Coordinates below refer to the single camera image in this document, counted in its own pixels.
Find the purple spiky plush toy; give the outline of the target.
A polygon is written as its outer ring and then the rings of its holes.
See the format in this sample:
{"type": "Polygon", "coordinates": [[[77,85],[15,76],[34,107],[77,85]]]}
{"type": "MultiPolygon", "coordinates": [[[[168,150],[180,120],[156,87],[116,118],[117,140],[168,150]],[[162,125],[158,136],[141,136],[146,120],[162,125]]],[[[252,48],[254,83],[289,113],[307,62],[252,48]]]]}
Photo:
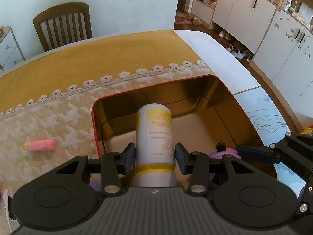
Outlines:
{"type": "Polygon", "coordinates": [[[238,159],[241,159],[241,157],[238,154],[238,151],[231,149],[229,147],[226,147],[226,144],[224,142],[219,142],[215,146],[216,151],[209,154],[209,158],[211,159],[222,159],[222,156],[225,154],[229,154],[232,156],[235,156],[238,159]]]}

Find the white yellow lotion bottle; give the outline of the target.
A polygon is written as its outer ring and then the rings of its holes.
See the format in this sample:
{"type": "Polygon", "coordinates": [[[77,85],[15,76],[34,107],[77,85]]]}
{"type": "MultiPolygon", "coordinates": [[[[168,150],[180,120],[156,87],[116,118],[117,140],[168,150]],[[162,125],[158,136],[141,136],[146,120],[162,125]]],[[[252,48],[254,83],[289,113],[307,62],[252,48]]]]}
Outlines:
{"type": "Polygon", "coordinates": [[[175,187],[174,137],[170,110],[161,104],[144,105],[136,114],[135,185],[175,187]]]}

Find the red metal tin box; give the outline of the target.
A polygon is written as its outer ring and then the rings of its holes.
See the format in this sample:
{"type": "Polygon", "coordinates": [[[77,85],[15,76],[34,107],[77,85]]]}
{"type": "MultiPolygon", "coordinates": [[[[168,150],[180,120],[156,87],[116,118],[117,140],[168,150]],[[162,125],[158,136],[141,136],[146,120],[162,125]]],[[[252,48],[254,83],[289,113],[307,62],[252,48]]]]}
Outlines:
{"type": "Polygon", "coordinates": [[[136,141],[143,123],[153,127],[153,139],[165,146],[181,143],[189,152],[210,154],[217,143],[234,149],[261,146],[262,140],[235,97],[214,75],[159,83],[102,97],[92,105],[91,118],[99,155],[121,152],[136,141]]]}

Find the pink cylinder tube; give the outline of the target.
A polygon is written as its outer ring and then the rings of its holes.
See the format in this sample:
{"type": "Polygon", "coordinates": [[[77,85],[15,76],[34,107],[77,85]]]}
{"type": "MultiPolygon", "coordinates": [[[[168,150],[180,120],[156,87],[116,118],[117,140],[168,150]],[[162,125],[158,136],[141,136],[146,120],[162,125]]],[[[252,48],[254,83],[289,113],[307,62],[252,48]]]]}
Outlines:
{"type": "Polygon", "coordinates": [[[56,143],[53,139],[31,141],[25,143],[24,149],[29,152],[53,151],[56,149],[56,143]]]}

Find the white frame sunglasses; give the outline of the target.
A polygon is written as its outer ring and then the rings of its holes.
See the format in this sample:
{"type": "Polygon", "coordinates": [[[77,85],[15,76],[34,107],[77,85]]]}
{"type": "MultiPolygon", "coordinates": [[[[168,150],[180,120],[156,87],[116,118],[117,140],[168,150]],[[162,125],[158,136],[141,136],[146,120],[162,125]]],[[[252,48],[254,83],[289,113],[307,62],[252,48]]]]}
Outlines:
{"type": "Polygon", "coordinates": [[[8,229],[10,231],[10,234],[12,234],[17,228],[20,227],[16,215],[13,212],[12,207],[13,192],[10,189],[3,190],[2,200],[4,204],[5,216],[8,223],[8,229]]]}

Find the purple small block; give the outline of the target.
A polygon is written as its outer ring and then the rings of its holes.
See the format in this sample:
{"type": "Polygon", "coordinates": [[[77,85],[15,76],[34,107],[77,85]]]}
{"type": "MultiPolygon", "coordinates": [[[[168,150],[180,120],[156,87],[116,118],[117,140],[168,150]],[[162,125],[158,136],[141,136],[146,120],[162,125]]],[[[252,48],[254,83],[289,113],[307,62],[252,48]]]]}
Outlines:
{"type": "Polygon", "coordinates": [[[93,180],[90,182],[90,186],[95,190],[95,191],[102,191],[102,186],[101,186],[101,180],[97,179],[97,180],[93,180]]]}

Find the quilted beige table mat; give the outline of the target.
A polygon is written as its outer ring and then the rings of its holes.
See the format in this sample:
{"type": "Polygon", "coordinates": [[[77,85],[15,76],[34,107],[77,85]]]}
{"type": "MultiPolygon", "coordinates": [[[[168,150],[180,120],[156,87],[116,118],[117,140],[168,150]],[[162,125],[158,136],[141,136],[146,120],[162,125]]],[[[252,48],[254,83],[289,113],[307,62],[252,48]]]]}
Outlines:
{"type": "Polygon", "coordinates": [[[151,71],[122,72],[116,79],[102,77],[86,81],[82,87],[71,85],[66,92],[54,91],[50,97],[30,100],[26,106],[1,112],[1,194],[12,192],[79,154],[96,157],[97,147],[91,109],[100,97],[149,87],[159,83],[212,74],[202,60],[155,66],[151,71]],[[26,142],[53,139],[53,151],[29,152],[26,142]]]}

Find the yellow table cloth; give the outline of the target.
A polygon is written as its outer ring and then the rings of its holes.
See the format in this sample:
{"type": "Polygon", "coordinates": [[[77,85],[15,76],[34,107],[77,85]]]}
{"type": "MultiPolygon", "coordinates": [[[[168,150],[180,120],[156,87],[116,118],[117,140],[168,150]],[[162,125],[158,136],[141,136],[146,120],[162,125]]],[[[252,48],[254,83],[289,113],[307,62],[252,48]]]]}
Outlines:
{"type": "Polygon", "coordinates": [[[116,79],[122,72],[133,75],[137,69],[195,63],[200,57],[172,30],[140,32],[82,41],[42,55],[1,77],[1,112],[26,106],[30,100],[50,97],[71,85],[102,77],[116,79]]]}

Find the white sneakers pair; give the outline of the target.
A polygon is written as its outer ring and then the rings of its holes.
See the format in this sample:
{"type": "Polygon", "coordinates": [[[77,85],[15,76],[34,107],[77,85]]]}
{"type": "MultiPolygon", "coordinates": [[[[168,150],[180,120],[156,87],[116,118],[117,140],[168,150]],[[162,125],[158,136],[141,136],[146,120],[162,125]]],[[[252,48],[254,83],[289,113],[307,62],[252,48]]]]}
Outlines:
{"type": "Polygon", "coordinates": [[[236,47],[233,47],[233,45],[227,45],[226,47],[226,50],[235,58],[237,59],[243,59],[244,58],[244,55],[241,53],[241,51],[236,48],[236,47]]]}

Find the beige slippers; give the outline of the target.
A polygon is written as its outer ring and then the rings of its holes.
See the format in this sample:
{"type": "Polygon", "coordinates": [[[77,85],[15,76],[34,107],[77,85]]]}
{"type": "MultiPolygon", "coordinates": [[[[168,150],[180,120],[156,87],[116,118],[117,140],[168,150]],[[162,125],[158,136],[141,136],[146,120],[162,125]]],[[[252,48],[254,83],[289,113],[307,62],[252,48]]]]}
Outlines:
{"type": "Polygon", "coordinates": [[[192,25],[202,25],[202,21],[193,14],[188,15],[187,19],[192,23],[192,25]]]}

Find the red patterned door rug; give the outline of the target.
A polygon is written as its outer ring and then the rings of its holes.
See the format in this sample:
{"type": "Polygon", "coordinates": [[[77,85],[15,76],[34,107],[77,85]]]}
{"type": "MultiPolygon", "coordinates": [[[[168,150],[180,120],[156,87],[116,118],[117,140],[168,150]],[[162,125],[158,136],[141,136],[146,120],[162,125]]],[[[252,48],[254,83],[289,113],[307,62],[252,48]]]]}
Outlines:
{"type": "Polygon", "coordinates": [[[188,20],[188,15],[185,13],[177,12],[175,17],[175,25],[191,25],[192,22],[188,20]]]}

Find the brown wooden chair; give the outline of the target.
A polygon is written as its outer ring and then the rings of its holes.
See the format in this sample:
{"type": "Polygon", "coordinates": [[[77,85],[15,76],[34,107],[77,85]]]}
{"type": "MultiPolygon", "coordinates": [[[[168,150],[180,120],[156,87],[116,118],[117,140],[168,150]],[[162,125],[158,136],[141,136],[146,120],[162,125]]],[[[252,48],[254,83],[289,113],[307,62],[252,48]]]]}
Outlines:
{"type": "Polygon", "coordinates": [[[44,51],[92,38],[90,8],[84,2],[69,2],[48,8],[33,19],[44,51]]]}

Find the white drawer cabinet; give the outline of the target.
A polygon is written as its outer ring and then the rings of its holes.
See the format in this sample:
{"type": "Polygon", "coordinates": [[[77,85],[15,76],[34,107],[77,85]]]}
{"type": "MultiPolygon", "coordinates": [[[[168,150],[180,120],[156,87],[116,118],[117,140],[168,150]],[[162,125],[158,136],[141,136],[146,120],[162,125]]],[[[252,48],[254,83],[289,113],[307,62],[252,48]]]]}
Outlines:
{"type": "Polygon", "coordinates": [[[25,61],[10,26],[1,27],[0,59],[1,75],[25,61]]]}

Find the white wall cabinets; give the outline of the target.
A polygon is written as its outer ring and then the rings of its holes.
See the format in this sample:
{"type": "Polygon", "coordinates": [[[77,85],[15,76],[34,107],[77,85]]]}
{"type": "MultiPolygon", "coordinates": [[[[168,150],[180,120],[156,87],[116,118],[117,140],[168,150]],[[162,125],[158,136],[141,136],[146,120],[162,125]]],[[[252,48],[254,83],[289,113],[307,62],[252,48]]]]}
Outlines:
{"type": "Polygon", "coordinates": [[[191,12],[246,46],[289,105],[312,97],[312,33],[268,0],[193,0],[191,12]]]}

